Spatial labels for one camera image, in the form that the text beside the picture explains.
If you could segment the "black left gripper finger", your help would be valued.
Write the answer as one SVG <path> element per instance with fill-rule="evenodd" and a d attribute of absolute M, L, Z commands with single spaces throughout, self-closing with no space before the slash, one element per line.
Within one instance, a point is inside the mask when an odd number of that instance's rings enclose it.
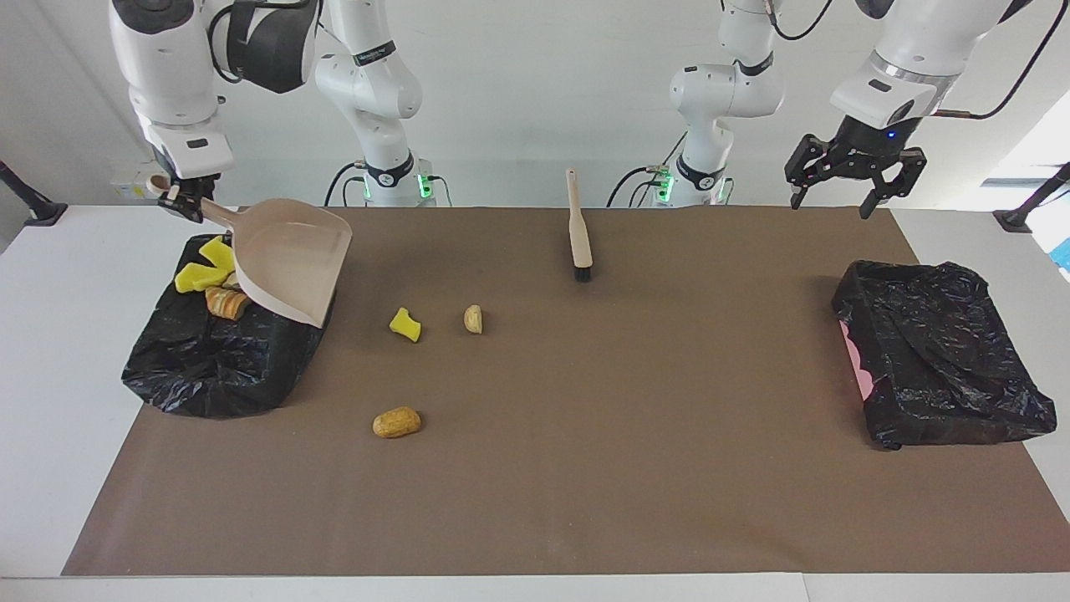
<path fill-rule="evenodd" d="M 826 176 L 820 176 L 819 172 L 827 168 L 828 154 L 832 146 L 832 140 L 821 140 L 814 134 L 802 135 L 802 139 L 784 165 L 784 176 L 791 188 L 791 209 L 800 209 L 809 188 L 826 180 Z"/>
<path fill-rule="evenodd" d="M 915 183 L 924 171 L 926 155 L 922 149 L 905 149 L 896 157 L 878 157 L 866 163 L 866 175 L 873 182 L 872 190 L 869 191 L 863 202 L 861 202 L 861 218 L 868 220 L 878 205 L 883 205 L 893 197 L 905 197 L 910 195 Z M 890 181 L 886 181 L 884 172 L 887 169 L 899 167 L 899 172 Z"/>

